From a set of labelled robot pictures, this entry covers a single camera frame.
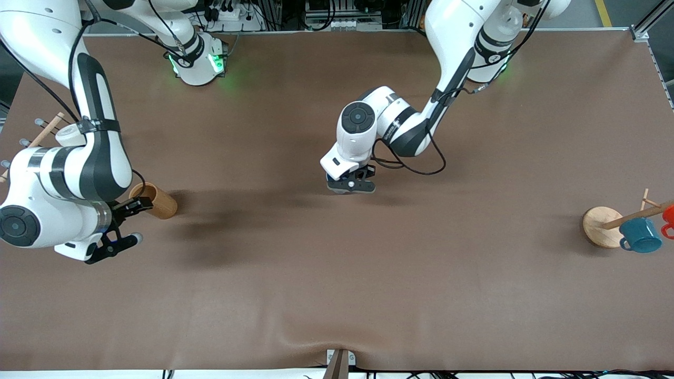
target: metal bracket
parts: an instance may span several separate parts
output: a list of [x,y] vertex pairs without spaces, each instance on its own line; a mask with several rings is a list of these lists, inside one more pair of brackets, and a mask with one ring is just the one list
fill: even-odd
[[632,39],[634,42],[647,42],[648,41],[648,32],[639,33],[634,28],[634,25],[630,26],[630,33],[632,33]]
[[[348,350],[344,351],[346,354],[348,354],[348,365],[349,366],[356,366],[356,355]],[[326,364],[330,364],[330,361],[332,361],[332,356],[335,354],[334,349],[328,350],[328,359],[326,360]]]
[[348,379],[348,367],[356,365],[356,355],[344,349],[328,350],[328,368],[323,379]]
[[336,194],[345,194],[347,192],[371,194],[376,190],[375,184],[369,180],[369,177],[375,176],[375,167],[366,165],[351,173],[343,175],[334,180],[330,175],[326,175],[328,180],[328,189]]

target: brown table surface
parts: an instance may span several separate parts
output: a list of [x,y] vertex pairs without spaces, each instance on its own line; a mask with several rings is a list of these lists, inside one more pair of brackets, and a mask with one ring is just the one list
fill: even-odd
[[[377,370],[674,369],[674,243],[580,232],[590,207],[674,197],[674,114],[628,32],[537,33],[445,116],[443,173],[379,169],[370,196],[333,195],[318,160],[366,89],[425,104],[439,67],[421,36],[244,36],[198,88],[140,38],[87,45],[133,166],[181,213],[130,219],[143,244],[93,266],[2,244],[4,370],[316,366],[335,347]],[[57,111],[24,79],[0,158]]]

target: wooden mug tree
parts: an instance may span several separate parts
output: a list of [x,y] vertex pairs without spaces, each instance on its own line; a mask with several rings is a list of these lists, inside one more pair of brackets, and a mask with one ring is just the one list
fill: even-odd
[[[40,145],[40,143],[42,142],[42,140],[43,140],[45,137],[47,137],[48,134],[54,132],[54,129],[59,130],[59,128],[57,128],[56,126],[57,126],[61,121],[64,121],[64,119],[63,119],[64,117],[65,117],[65,115],[59,112],[59,114],[57,114],[57,115],[54,117],[54,119],[51,120],[51,122],[47,124],[47,126],[44,126],[44,125],[42,124],[42,121],[40,121],[40,123],[37,123],[37,120],[36,120],[36,124],[39,125],[39,126],[41,126],[43,129],[42,129],[42,131],[37,135],[37,137],[35,137],[35,139],[33,139],[33,141],[32,141],[28,146],[26,146],[26,147],[27,147],[27,148],[38,147],[38,146]],[[9,178],[9,169],[8,169],[8,170],[5,170],[5,172],[4,172],[2,175],[0,175],[0,183],[5,183],[5,182],[7,181],[8,178]]]
[[658,204],[648,199],[648,188],[644,192],[641,201],[641,210],[627,216],[623,216],[617,210],[607,206],[597,206],[591,208],[583,215],[583,231],[590,241],[599,246],[608,249],[620,247],[620,239],[623,235],[620,233],[620,225],[633,218],[653,217],[664,212],[668,207],[674,205],[674,200],[669,200]]

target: wooden peg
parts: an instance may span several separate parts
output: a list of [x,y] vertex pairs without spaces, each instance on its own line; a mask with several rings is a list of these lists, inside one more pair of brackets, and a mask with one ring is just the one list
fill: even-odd
[[649,199],[646,199],[646,198],[644,198],[642,202],[644,202],[644,203],[649,203],[650,205],[655,206],[655,207],[657,207],[657,208],[662,208],[662,207],[663,207],[662,205],[660,205],[660,204],[658,204],[658,203],[656,203],[656,202],[650,201]]
[[641,198],[641,209],[639,210],[644,210],[644,207],[646,206],[646,199],[648,198],[648,188],[644,190],[644,197]]
[[[44,137],[46,137],[47,134],[51,133],[51,131],[56,127],[56,125],[58,125],[59,122],[61,122],[61,120],[63,119],[63,116],[65,116],[65,115],[63,113],[59,112],[59,114],[57,114],[56,117],[54,117],[54,119],[51,120],[51,122],[49,124],[47,124],[47,126],[44,127],[44,129],[42,129],[40,134],[38,134],[38,136],[35,137],[33,142],[31,142],[30,145],[28,145],[28,147],[33,148],[33,147],[39,145],[42,142],[42,140],[44,139]],[[5,183],[7,181],[8,175],[9,175],[9,170],[6,170],[2,175],[0,175],[0,183]]]

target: wooden cylinder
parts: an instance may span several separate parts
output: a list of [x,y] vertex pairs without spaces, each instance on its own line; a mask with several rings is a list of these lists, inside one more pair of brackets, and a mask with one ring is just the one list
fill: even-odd
[[178,212],[178,203],[175,199],[152,183],[146,183],[145,190],[143,190],[143,183],[131,189],[129,199],[136,196],[150,198],[153,208],[148,210],[148,213],[160,220],[171,218]]

